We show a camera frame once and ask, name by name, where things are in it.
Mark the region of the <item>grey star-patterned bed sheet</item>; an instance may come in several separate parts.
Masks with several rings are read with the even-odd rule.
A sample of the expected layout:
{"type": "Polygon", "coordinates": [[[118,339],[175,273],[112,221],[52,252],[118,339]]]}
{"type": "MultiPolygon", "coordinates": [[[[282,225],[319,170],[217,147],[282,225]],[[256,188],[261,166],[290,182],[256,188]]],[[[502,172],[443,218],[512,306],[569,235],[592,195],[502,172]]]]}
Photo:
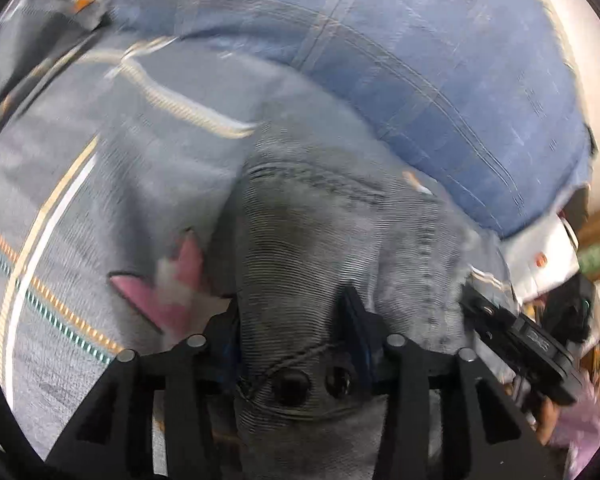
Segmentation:
{"type": "Polygon", "coordinates": [[[322,148],[374,144],[290,68],[124,32],[111,0],[0,12],[0,384],[40,455],[126,347],[160,339],[109,275],[154,278],[187,231],[207,243],[271,122],[322,148]]]}

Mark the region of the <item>white paper bag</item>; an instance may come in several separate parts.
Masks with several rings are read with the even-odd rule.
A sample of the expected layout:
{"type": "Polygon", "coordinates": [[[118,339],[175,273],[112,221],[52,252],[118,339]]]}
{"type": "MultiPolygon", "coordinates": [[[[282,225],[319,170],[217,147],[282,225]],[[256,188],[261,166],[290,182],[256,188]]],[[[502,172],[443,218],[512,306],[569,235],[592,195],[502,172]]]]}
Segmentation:
{"type": "Polygon", "coordinates": [[[577,235],[558,214],[539,218],[501,248],[518,304],[550,292],[580,270],[577,235]]]}

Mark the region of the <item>blue plaid pillow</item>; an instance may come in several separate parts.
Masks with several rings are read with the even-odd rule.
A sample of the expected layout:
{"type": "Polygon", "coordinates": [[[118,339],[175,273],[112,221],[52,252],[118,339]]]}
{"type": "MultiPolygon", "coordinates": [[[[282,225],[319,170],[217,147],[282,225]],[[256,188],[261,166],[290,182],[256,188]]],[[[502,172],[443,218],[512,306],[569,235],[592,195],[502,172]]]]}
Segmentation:
{"type": "Polygon", "coordinates": [[[576,78],[542,0],[112,0],[112,13],[298,70],[501,236],[590,180],[576,78]]]}

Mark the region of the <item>grey denim pants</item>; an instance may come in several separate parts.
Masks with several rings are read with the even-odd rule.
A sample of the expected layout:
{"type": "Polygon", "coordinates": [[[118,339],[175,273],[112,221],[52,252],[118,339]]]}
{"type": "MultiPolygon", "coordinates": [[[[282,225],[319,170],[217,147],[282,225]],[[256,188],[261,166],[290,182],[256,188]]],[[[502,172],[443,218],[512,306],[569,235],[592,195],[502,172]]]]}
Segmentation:
{"type": "Polygon", "coordinates": [[[237,298],[235,401],[249,479],[367,479],[384,398],[327,390],[348,365],[336,301],[353,286],[390,330],[443,353],[473,346],[460,289],[513,305],[498,237],[440,184],[363,130],[266,122],[208,249],[213,287],[237,298]]]}

